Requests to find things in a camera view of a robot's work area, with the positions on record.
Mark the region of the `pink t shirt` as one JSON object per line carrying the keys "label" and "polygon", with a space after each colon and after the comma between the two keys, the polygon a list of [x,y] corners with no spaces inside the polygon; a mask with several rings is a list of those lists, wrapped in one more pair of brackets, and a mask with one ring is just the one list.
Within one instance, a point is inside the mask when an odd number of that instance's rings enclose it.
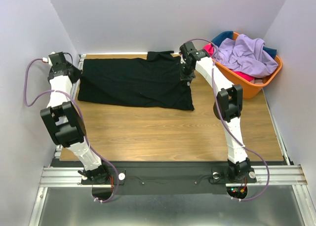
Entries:
{"label": "pink t shirt", "polygon": [[212,44],[207,44],[203,47],[203,49],[210,55],[210,57],[213,57],[214,54],[214,46]]}

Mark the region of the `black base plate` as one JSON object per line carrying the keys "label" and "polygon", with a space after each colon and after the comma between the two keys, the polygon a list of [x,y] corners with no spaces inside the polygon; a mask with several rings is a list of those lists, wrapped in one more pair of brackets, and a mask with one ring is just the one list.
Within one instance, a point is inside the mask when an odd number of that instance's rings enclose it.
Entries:
{"label": "black base plate", "polygon": [[227,184],[239,187],[256,182],[249,175],[229,180],[228,163],[224,161],[114,161],[113,165],[125,175],[118,195],[226,194]]}

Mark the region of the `black t shirt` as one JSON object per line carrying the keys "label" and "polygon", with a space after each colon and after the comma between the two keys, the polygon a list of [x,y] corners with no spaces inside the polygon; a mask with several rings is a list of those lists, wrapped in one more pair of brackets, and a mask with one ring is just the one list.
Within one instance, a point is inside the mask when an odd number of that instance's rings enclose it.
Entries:
{"label": "black t shirt", "polygon": [[171,51],[148,52],[145,59],[86,59],[78,100],[193,111],[191,89],[180,80],[180,60]]}

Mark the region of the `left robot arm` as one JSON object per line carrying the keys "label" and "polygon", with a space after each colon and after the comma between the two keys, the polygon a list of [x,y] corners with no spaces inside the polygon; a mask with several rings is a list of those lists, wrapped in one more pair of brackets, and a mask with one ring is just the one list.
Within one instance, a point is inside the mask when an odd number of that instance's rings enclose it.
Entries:
{"label": "left robot arm", "polygon": [[52,52],[47,62],[51,66],[47,79],[52,92],[47,107],[40,111],[44,125],[56,145],[70,150],[81,161],[83,170],[79,174],[84,179],[105,184],[110,179],[110,171],[86,140],[84,122],[71,100],[81,70],[67,61],[64,52]]}

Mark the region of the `right side aluminium rail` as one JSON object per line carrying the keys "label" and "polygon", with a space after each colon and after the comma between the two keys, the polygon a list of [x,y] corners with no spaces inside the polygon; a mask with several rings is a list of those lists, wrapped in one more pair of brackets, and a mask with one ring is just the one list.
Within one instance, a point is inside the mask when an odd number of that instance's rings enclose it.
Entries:
{"label": "right side aluminium rail", "polygon": [[275,118],[273,116],[273,113],[272,113],[272,110],[271,110],[270,105],[268,103],[268,99],[267,99],[267,96],[265,94],[264,89],[262,90],[262,92],[264,94],[264,98],[265,98],[265,101],[266,101],[266,104],[267,104],[268,112],[269,112],[269,115],[270,115],[270,118],[271,118],[271,121],[272,121],[272,125],[273,125],[274,130],[275,130],[276,138],[277,138],[277,141],[278,141],[278,144],[279,144],[279,147],[280,147],[283,159],[284,159],[284,161],[286,162],[287,165],[294,165],[293,161],[291,161],[291,159],[290,159],[290,157],[289,157],[289,155],[287,153],[287,148],[285,146],[283,137],[282,137],[282,135],[281,135],[281,133],[279,131],[278,125],[276,123],[276,120],[275,120]]}

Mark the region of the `dark blue t shirt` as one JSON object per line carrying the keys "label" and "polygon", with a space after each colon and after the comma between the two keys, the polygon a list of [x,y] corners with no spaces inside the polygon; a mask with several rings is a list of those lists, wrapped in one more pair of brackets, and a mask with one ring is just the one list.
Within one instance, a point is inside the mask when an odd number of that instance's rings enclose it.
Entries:
{"label": "dark blue t shirt", "polygon": [[225,39],[233,39],[233,35],[233,31],[225,31],[216,36],[211,42],[214,43],[217,47],[219,47]]}

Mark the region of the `lavender t shirt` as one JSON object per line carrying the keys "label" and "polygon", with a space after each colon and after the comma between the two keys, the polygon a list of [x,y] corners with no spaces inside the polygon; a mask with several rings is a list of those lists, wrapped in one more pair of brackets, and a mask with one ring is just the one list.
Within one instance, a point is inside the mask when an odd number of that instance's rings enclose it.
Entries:
{"label": "lavender t shirt", "polygon": [[214,59],[234,71],[255,78],[271,75],[278,63],[264,50],[265,41],[261,38],[251,39],[240,34],[233,40],[226,38],[214,51]]}

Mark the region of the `aluminium frame rail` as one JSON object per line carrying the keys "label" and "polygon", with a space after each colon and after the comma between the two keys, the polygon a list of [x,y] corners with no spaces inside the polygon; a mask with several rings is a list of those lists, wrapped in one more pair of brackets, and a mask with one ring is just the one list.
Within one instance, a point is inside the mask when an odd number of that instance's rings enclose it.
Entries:
{"label": "aluminium frame rail", "polygon": [[[81,168],[44,168],[39,182],[40,187],[85,187],[110,188],[111,181],[93,182],[82,176]],[[307,180],[302,167],[290,166],[254,166],[253,172],[236,180],[228,179],[222,170],[210,167],[122,167],[118,170],[119,179],[115,180],[122,186],[135,182],[137,185],[148,184],[225,184],[226,186],[287,186],[306,185]]]}

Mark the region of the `orange laundry basket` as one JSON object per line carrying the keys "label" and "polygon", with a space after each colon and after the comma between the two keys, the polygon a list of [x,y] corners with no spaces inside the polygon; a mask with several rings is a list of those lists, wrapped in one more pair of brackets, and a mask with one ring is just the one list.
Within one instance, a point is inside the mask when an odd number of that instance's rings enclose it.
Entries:
{"label": "orange laundry basket", "polygon": [[235,73],[221,63],[216,62],[217,68],[228,80],[230,80],[233,84],[240,84],[242,86],[243,97],[245,99],[251,99],[255,97],[265,86],[267,86],[274,79],[274,77],[282,69],[282,60],[277,56],[277,50],[272,48],[264,48],[264,51],[266,51],[269,55],[272,56],[272,58],[274,58],[274,60],[278,64],[278,67],[272,74],[262,78],[261,82],[255,82],[255,78],[244,75],[242,73]]}

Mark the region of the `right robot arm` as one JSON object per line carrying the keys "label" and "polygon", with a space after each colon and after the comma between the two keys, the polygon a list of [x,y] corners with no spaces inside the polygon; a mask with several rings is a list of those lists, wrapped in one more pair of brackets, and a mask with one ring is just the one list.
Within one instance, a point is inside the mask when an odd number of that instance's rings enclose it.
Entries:
{"label": "right robot arm", "polygon": [[209,53],[197,50],[192,41],[179,48],[180,79],[190,84],[198,72],[213,90],[214,114],[222,122],[228,147],[228,179],[238,182],[251,170],[250,160],[245,151],[240,128],[243,89],[229,81],[215,65]]}

